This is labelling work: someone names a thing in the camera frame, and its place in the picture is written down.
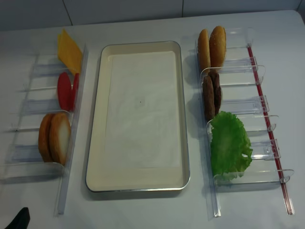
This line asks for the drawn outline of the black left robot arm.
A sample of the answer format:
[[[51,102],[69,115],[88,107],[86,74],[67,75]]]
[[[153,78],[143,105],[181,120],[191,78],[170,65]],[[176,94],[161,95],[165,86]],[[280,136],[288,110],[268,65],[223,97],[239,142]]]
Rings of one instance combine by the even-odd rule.
[[[27,229],[30,219],[29,208],[23,207],[5,229]]]

